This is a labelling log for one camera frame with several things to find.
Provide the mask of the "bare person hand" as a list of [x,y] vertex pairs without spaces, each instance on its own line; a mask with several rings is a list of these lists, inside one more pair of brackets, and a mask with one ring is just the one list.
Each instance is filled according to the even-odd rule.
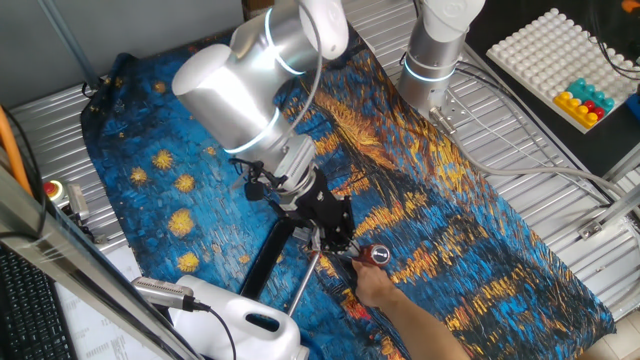
[[399,290],[384,270],[356,260],[352,266],[357,275],[356,296],[365,306],[384,308],[397,299]]

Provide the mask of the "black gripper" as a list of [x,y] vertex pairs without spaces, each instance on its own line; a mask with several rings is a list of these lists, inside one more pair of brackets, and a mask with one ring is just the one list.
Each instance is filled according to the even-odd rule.
[[311,187],[294,204],[296,212],[315,226],[311,231],[311,249],[320,252],[358,256],[360,245],[353,238],[355,223],[351,197],[341,199],[328,188],[325,174],[314,168]]

